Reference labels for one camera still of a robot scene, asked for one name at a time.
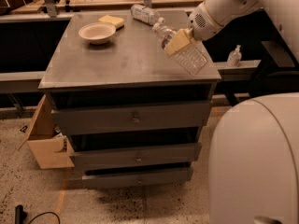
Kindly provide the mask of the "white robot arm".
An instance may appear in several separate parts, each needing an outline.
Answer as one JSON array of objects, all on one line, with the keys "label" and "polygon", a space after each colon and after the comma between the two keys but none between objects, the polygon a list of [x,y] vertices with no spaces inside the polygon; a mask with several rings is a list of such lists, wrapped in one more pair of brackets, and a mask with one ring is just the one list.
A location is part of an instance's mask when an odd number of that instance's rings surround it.
[{"label": "white robot arm", "polygon": [[[188,18],[197,41],[263,8],[299,59],[299,0],[206,0]],[[299,94],[252,98],[219,120],[208,162],[210,224],[299,224]]]}]

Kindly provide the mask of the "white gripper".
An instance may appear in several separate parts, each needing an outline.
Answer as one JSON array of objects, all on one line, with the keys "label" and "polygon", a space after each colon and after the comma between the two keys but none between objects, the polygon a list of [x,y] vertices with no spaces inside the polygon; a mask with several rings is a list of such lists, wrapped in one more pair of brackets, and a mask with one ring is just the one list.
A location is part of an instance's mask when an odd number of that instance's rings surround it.
[{"label": "white gripper", "polygon": [[179,29],[165,46],[164,52],[168,57],[189,45],[192,36],[193,44],[199,45],[202,44],[202,41],[206,41],[216,35],[223,28],[223,26],[209,14],[205,3],[201,3],[189,15],[188,23],[192,29]]}]

